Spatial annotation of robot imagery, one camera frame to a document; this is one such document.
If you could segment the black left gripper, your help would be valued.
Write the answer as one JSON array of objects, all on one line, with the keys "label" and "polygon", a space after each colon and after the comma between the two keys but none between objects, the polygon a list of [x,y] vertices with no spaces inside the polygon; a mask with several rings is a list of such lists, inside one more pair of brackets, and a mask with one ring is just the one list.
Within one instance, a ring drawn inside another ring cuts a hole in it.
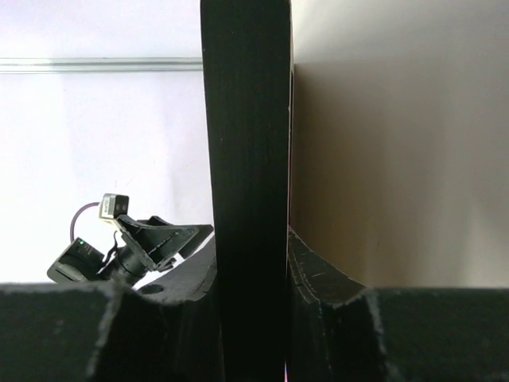
[{"label": "black left gripper", "polygon": [[135,220],[121,215],[115,220],[122,238],[149,271],[171,268],[174,254],[190,257],[213,233],[210,224],[170,224],[159,216]]}]

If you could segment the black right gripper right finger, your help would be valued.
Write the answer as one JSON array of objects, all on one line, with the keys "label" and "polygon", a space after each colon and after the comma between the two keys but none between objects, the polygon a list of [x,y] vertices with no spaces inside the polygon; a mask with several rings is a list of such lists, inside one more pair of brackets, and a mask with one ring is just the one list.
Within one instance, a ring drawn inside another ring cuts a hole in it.
[{"label": "black right gripper right finger", "polygon": [[292,381],[505,381],[505,288],[367,287],[289,234]]}]

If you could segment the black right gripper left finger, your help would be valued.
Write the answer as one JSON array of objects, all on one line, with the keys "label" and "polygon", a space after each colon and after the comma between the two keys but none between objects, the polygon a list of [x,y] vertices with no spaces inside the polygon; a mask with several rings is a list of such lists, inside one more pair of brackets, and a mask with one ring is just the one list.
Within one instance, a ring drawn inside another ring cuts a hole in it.
[{"label": "black right gripper left finger", "polygon": [[222,380],[214,242],[138,290],[113,282],[2,285],[1,378]]}]

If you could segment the wooden picture frame black front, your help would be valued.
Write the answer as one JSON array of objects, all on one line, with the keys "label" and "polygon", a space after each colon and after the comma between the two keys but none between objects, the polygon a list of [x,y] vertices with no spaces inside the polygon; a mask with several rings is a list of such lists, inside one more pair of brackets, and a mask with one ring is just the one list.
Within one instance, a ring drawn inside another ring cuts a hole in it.
[{"label": "wooden picture frame black front", "polygon": [[508,291],[507,2],[200,19],[227,380],[290,380],[291,232],[366,287]]}]

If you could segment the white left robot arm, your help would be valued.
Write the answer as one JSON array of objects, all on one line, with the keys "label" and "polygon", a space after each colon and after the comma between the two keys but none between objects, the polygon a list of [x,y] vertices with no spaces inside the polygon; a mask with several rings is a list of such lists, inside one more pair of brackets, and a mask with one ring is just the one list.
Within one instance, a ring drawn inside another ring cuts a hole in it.
[{"label": "white left robot arm", "polygon": [[47,270],[55,283],[116,281],[130,287],[151,272],[163,273],[186,260],[213,233],[210,224],[170,224],[158,216],[134,220],[121,215],[114,220],[125,243],[106,255],[77,237]]}]

